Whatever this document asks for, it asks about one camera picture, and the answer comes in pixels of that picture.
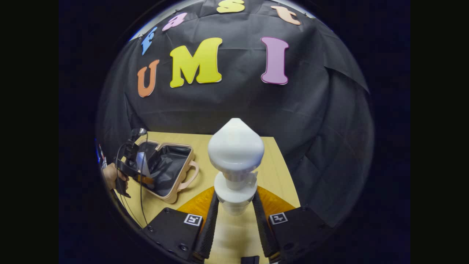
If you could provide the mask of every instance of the bag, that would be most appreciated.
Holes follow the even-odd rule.
[[[139,152],[145,152],[150,178],[153,179],[153,184],[142,182],[142,185],[165,202],[176,202],[177,193],[187,188],[199,173],[192,146],[177,143],[160,145],[158,142],[145,140],[139,147]],[[196,171],[188,181],[182,183],[190,167],[194,167]]]

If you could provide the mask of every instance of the human hand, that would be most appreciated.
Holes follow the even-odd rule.
[[[107,165],[103,169],[104,179],[106,179],[107,187],[109,190],[116,188],[116,179],[117,177],[121,178],[125,181],[125,189],[127,190],[129,187],[128,180],[129,178],[126,177],[121,171],[116,168],[116,164],[111,163]]]

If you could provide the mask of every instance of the bag handle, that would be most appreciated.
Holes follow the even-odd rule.
[[[187,186],[189,186],[189,184],[197,177],[197,174],[199,174],[199,164],[197,164],[197,162],[191,160],[189,162],[189,166],[194,167],[196,169],[196,172],[194,173],[194,175],[192,175],[192,177],[188,181],[181,182],[179,184],[179,187],[177,188],[178,191],[181,191],[181,190],[187,188]]]

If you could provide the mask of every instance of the black cloth backdrop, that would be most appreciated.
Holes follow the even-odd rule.
[[[300,203],[335,226],[358,199],[371,164],[374,130],[364,77],[342,41],[318,19],[285,6],[297,14],[295,19],[302,23],[298,26],[279,18],[270,7],[276,2],[250,0],[244,5],[239,13],[219,14],[218,3],[208,0],[178,10],[156,25],[144,55],[141,42],[148,32],[131,40],[105,82],[98,142],[106,156],[114,157],[133,128],[214,134],[229,119],[239,117],[260,136],[275,138]],[[182,24],[161,30],[184,12],[188,14]],[[193,55],[200,42],[214,37],[223,39],[218,49],[222,81],[188,84],[184,80],[183,86],[171,88],[170,52],[186,46]],[[261,37],[289,44],[286,85],[261,80],[266,64]],[[137,72],[157,59],[154,91],[142,98]],[[149,75],[147,70],[145,86]]]

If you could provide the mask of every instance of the white bottle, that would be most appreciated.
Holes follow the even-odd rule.
[[[241,119],[232,118],[208,143],[208,156],[219,170],[215,192],[231,215],[242,214],[257,190],[257,172],[264,155],[262,139]]]

